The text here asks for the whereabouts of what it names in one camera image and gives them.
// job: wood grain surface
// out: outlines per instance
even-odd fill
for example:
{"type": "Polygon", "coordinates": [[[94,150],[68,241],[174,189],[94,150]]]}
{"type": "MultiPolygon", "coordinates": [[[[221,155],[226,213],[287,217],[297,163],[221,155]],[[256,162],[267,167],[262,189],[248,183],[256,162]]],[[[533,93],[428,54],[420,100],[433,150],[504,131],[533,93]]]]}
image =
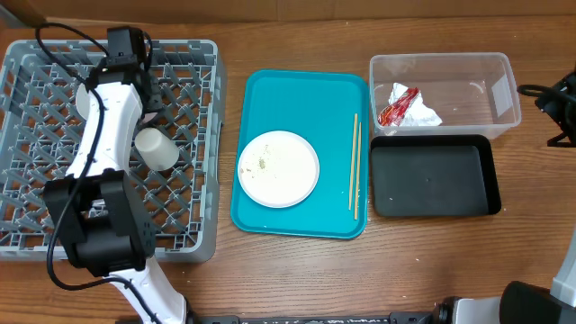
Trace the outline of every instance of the wood grain surface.
{"type": "MultiPolygon", "coordinates": [[[[550,287],[576,223],[576,149],[548,148],[559,133],[532,99],[522,123],[492,142],[502,211],[476,218],[385,219],[369,209],[350,241],[248,234],[230,219],[239,120],[248,76],[260,68],[354,73],[376,54],[503,52],[519,84],[551,85],[574,68],[576,17],[500,17],[143,26],[154,39],[214,40],[228,70],[220,146],[214,257],[161,264],[201,315],[240,317],[428,311],[446,296],[500,295],[513,280],[550,287]]],[[[105,29],[84,28],[98,38],[105,29]]],[[[32,31],[5,31],[10,42],[32,31]]],[[[74,36],[57,30],[44,37],[74,36]]],[[[66,261],[68,283],[92,279],[66,261]]],[[[112,323],[135,312],[111,286],[65,292],[43,263],[0,263],[0,322],[112,323]]]]}

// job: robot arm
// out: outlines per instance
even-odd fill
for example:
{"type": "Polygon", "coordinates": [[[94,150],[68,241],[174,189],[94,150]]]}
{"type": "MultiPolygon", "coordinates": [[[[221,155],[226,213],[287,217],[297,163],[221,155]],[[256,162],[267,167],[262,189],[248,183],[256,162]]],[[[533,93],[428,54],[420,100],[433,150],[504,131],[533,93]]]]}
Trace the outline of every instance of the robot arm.
{"type": "Polygon", "coordinates": [[[144,203],[131,186],[127,172],[131,143],[136,125],[150,102],[159,103],[151,76],[144,71],[146,58],[142,31],[130,27],[108,30],[110,57],[95,67],[87,82],[105,107],[103,133],[94,160],[78,195],[70,197],[87,161],[99,122],[99,103],[92,93],[86,126],[76,158],[64,179],[47,182],[44,200],[55,222],[64,205],[76,201],[62,216],[58,238],[68,261],[77,268],[87,268],[93,276],[119,277],[128,280],[138,291],[139,300],[122,283],[112,283],[128,299],[144,323],[152,318],[144,311],[145,303],[161,323],[183,324],[192,312],[184,296],[178,293],[154,258],[156,227],[144,203]],[[94,201],[103,201],[106,214],[85,218],[94,201]]]}

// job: gray dish rack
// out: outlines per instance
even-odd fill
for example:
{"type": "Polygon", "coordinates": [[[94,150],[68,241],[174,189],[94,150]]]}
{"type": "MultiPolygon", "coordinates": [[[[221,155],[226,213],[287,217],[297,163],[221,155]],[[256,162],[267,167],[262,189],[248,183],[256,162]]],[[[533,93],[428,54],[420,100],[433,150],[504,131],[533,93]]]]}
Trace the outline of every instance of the gray dish rack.
{"type": "MultiPolygon", "coordinates": [[[[99,40],[104,46],[106,40],[99,40]]],[[[87,40],[45,40],[82,77],[103,53],[87,40]]],[[[159,260],[203,262],[216,248],[218,154],[226,70],[210,40],[153,40],[150,71],[166,107],[158,129],[180,149],[165,172],[149,170],[132,147],[130,179],[157,225],[159,260]]],[[[85,125],[75,107],[79,83],[52,64],[35,40],[10,45],[0,72],[0,260],[43,260],[54,224],[43,185],[61,178],[85,125]]],[[[95,203],[91,217],[106,212],[95,203]]],[[[62,247],[54,257],[66,258],[62,247]]]]}

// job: wooden chopstick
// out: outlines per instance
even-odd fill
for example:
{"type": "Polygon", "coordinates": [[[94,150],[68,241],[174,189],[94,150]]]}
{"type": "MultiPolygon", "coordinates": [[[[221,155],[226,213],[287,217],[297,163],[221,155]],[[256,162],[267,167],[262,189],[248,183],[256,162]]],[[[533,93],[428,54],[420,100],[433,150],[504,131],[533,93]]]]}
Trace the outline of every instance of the wooden chopstick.
{"type": "Polygon", "coordinates": [[[358,199],[360,193],[360,152],[362,151],[362,123],[358,124],[358,158],[356,159],[356,201],[354,203],[354,220],[358,220],[358,199]]]}
{"type": "Polygon", "coordinates": [[[352,191],[354,190],[354,158],[356,157],[356,127],[358,126],[358,114],[354,114],[354,136],[352,138],[352,162],[350,163],[350,193],[348,195],[348,210],[352,209],[352,191]]]}

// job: black cable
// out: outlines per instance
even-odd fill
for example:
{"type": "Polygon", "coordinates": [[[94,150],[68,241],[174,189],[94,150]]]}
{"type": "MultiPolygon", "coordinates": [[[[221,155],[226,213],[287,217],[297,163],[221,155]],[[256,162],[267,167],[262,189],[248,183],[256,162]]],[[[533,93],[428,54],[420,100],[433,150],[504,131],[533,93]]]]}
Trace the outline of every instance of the black cable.
{"type": "Polygon", "coordinates": [[[517,91],[521,95],[527,95],[539,98],[543,95],[550,95],[556,97],[557,99],[563,100],[570,104],[576,104],[576,97],[573,97],[565,92],[556,90],[549,86],[544,85],[519,85],[517,91]]]}
{"type": "Polygon", "coordinates": [[[57,59],[56,56],[54,54],[52,54],[52,52],[50,52],[50,50],[48,48],[46,48],[46,45],[44,45],[44,42],[42,41],[42,37],[40,36],[40,31],[45,29],[45,28],[49,28],[49,27],[59,27],[59,28],[65,29],[67,31],[73,32],[76,35],[92,42],[98,49],[100,49],[102,52],[104,52],[104,54],[106,54],[106,56],[110,56],[108,49],[106,49],[102,44],[97,42],[95,39],[84,34],[81,31],[79,31],[73,27],[70,27],[68,25],[65,25],[63,23],[45,22],[40,27],[36,28],[34,36],[36,37],[36,41],[38,42],[38,45],[40,46],[40,48],[42,49],[44,54],[46,54],[46,56],[48,56],[48,58],[51,59],[54,63],[58,64],[61,68],[63,68],[71,77],[75,77],[76,79],[78,79],[80,81],[80,83],[84,84],[86,81],[76,71],[68,68],[65,64],[62,64],[62,62],[60,62],[60,60],[57,59]]]}
{"type": "Polygon", "coordinates": [[[148,72],[148,70],[150,70],[150,67],[152,66],[152,53],[153,53],[153,49],[152,49],[152,38],[150,38],[150,35],[148,35],[147,32],[142,31],[142,33],[144,34],[144,37],[146,37],[146,40],[148,40],[148,45],[150,46],[150,50],[148,51],[148,56],[146,57],[146,64],[144,64],[144,70],[146,72],[148,72]]]}
{"type": "Polygon", "coordinates": [[[54,247],[56,246],[56,242],[58,240],[60,227],[62,226],[62,220],[66,216],[66,213],[70,209],[72,202],[76,198],[78,191],[80,190],[82,183],[86,179],[86,175],[88,173],[88,170],[90,169],[90,166],[92,165],[92,162],[94,160],[96,148],[98,146],[98,142],[100,141],[100,136],[102,135],[102,130],[104,127],[104,111],[106,109],[104,107],[104,102],[102,101],[102,97],[92,87],[90,87],[87,84],[86,80],[83,79],[81,76],[79,76],[78,73],[69,69],[66,65],[62,64],[62,62],[60,62],[44,45],[44,42],[41,39],[40,30],[47,28],[47,27],[51,27],[51,26],[60,27],[60,28],[66,29],[68,31],[71,31],[71,32],[77,34],[77,35],[84,37],[85,39],[91,41],[99,49],[101,49],[106,54],[106,56],[109,56],[109,53],[104,48],[104,46],[102,46],[96,40],[94,40],[93,38],[91,38],[90,36],[84,34],[83,32],[81,32],[79,30],[76,30],[70,26],[66,26],[65,24],[57,23],[57,22],[47,22],[47,23],[44,23],[43,25],[41,25],[40,27],[38,27],[35,31],[36,41],[38,42],[40,48],[44,51],[44,53],[50,59],[52,59],[56,64],[58,64],[61,68],[63,68],[65,71],[67,71],[67,73],[69,73],[71,77],[75,77],[80,83],[84,84],[84,86],[86,87],[86,91],[92,92],[92,94],[94,95],[94,97],[98,101],[98,109],[99,109],[98,124],[96,126],[96,132],[94,134],[94,141],[92,142],[92,146],[90,147],[90,151],[88,152],[88,154],[86,156],[86,163],[84,165],[84,168],[82,169],[82,172],[80,173],[80,176],[76,180],[76,183],[75,183],[74,187],[72,188],[72,191],[70,192],[70,196],[69,196],[66,204],[64,205],[64,209],[62,210],[62,213],[60,214],[60,218],[58,219],[58,222],[57,222],[56,226],[54,227],[54,232],[52,233],[52,237],[50,238],[50,242],[48,244],[48,254],[46,257],[46,268],[48,271],[48,275],[49,275],[50,279],[52,280],[52,282],[56,286],[58,286],[59,288],[62,288],[64,290],[68,290],[68,291],[79,291],[79,290],[83,290],[83,289],[87,289],[87,288],[91,288],[91,287],[96,287],[97,285],[100,285],[100,284],[108,284],[108,283],[123,284],[126,289],[130,289],[132,294],[134,294],[134,297],[136,297],[140,306],[148,314],[148,316],[150,316],[151,320],[155,323],[161,324],[160,321],[158,320],[156,314],[154,314],[152,312],[152,310],[146,304],[146,302],[144,301],[144,299],[142,298],[142,296],[140,295],[138,290],[136,290],[134,285],[129,280],[126,280],[124,278],[119,278],[119,277],[108,277],[108,278],[104,278],[104,279],[100,279],[100,280],[95,280],[95,281],[92,281],[90,283],[82,283],[82,284],[72,285],[72,284],[63,283],[61,280],[59,280],[59,278],[56,276],[56,273],[54,272],[54,265],[53,265],[54,247]]]}

